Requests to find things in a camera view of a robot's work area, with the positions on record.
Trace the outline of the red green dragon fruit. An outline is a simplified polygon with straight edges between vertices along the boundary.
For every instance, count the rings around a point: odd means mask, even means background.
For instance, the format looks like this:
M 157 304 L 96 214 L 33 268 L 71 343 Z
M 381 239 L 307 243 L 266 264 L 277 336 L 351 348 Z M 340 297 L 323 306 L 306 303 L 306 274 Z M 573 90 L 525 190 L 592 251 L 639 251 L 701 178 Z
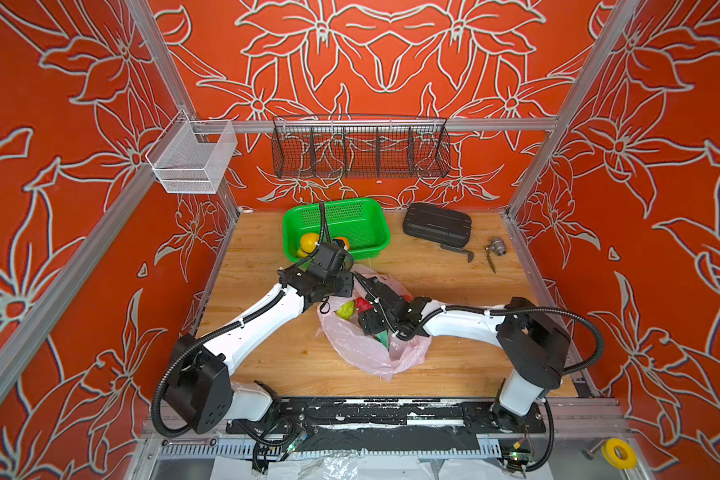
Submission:
M 362 314 L 373 309 L 373 304 L 365 298 L 357 298 L 355 300 L 355 310 L 358 314 Z

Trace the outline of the yellow lemon fruit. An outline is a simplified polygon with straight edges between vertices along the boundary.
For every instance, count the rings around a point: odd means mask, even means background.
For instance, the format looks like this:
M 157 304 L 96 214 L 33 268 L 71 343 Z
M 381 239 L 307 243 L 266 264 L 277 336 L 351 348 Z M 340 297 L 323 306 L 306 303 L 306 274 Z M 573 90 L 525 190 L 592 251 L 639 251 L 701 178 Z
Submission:
M 320 242 L 320 235 L 318 233 L 309 232 L 301 236 L 299 240 L 299 249 L 297 255 L 300 258 L 307 257 L 313 253 Z

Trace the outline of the orange fruit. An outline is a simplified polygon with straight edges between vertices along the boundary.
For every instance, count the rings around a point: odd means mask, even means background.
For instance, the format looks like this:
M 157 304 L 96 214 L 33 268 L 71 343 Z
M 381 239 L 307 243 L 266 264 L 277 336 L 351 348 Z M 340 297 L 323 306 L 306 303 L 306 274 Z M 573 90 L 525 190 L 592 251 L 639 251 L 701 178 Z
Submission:
M 333 239 L 333 242 L 334 242 L 337 246 L 339 246 L 339 247 L 341 247 L 341 248 L 343 248 L 343 249 L 345 249 L 345 250 L 349 250 L 349 249 L 350 249 L 349 241 L 348 241 L 348 239 L 345 238 L 345 237 L 335 237 L 335 238 Z

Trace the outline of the green pear fruit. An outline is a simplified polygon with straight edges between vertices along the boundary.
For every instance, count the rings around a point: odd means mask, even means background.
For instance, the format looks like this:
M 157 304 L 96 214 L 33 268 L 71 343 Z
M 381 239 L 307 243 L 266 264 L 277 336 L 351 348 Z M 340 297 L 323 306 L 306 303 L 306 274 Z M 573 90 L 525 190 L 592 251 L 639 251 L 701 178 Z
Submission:
M 356 311 L 356 303 L 351 300 L 335 310 L 336 315 L 343 320 L 350 320 Z

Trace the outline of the pink plastic bag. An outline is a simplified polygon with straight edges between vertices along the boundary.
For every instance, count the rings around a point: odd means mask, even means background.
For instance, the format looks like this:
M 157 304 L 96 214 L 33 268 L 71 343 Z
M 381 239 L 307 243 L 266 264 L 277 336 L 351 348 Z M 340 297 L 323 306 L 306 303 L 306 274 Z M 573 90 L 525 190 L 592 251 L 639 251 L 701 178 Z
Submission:
M 334 350 L 348 364 L 391 381 L 396 374 L 423 364 L 432 340 L 417 336 L 410 341 L 402 341 L 392 333 L 365 335 L 356 311 L 350 320 L 343 320 L 336 315 L 337 308 L 351 300 L 363 298 L 365 293 L 366 290 L 355 281 L 351 298 L 329 297 L 325 305 L 317 307 L 320 328 Z

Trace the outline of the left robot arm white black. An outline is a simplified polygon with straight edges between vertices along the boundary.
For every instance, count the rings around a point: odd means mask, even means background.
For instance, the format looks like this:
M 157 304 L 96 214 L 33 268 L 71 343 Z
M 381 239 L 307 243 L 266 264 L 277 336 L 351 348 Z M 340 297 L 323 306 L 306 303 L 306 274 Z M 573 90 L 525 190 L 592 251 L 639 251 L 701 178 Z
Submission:
M 275 393 L 261 383 L 235 384 L 231 376 L 264 340 L 330 296 L 349 297 L 354 277 L 348 250 L 333 242 L 327 204 L 319 204 L 319 236 L 306 257 L 278 271 L 267 294 L 226 325 L 177 341 L 150 407 L 154 429 L 165 438 L 203 434 L 223 420 L 269 420 Z

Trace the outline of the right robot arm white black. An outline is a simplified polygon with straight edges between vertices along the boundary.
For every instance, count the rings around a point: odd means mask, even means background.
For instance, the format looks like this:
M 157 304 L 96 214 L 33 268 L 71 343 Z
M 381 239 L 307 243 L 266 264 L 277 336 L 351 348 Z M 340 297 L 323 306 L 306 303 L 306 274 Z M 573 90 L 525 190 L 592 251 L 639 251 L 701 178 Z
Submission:
M 360 325 L 367 334 L 386 330 L 404 342 L 449 336 L 484 342 L 504 351 L 513 371 L 491 407 L 495 422 L 524 419 L 536 400 L 559 388 L 563 377 L 589 368 L 604 354 L 605 340 L 599 328 L 563 309 L 536 306 L 523 297 L 496 307 L 446 304 L 429 297 L 408 300 L 376 277 L 357 274 L 355 279 L 370 304 L 360 313 Z M 566 364 L 571 335 L 552 319 L 554 315 L 571 319 L 592 333 L 595 349 L 590 356 Z

